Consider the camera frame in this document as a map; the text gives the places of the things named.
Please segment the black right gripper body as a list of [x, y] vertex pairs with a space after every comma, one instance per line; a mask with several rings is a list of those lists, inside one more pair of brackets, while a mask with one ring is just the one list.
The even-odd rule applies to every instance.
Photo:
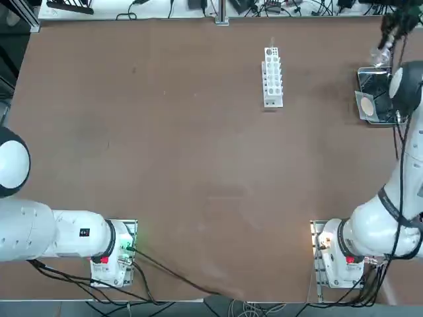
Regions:
[[397, 10], [393, 13], [394, 37], [409, 34], [420, 23], [420, 9]]

